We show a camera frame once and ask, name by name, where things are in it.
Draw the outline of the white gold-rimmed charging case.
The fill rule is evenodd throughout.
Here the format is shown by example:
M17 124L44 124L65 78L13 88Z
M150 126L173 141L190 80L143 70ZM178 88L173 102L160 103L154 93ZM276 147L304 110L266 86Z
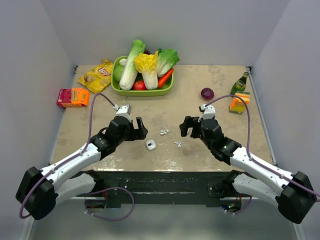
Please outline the white gold-rimmed charging case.
M155 150L156 149L156 143L155 143L155 141L154 140L148 140L147 142L146 142L146 147L147 147L147 149L149 150L149 151L153 151L153 150Z

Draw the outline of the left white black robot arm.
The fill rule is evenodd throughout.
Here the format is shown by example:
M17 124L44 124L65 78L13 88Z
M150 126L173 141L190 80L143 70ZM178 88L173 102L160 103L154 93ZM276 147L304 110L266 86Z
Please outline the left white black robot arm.
M136 118L137 128L124 116L116 116L97 134L90 135L87 142L64 159L37 169L25 171L15 198L21 204L19 217L46 217L58 204L74 196L90 193L99 196L104 184L90 174L75 175L82 169L97 163L114 153L123 142L144 140L148 134L141 117Z

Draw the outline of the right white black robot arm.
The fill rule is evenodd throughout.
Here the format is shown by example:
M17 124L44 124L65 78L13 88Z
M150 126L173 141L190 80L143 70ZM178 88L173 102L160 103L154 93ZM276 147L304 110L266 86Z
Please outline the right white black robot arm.
M301 171L291 173L250 153L240 143L224 136L218 121L186 116L179 126L182 137L192 129L191 138L200 139L219 161L241 169L223 183L230 197L237 193L258 198L276 207L289 221L300 224L316 203L309 177Z

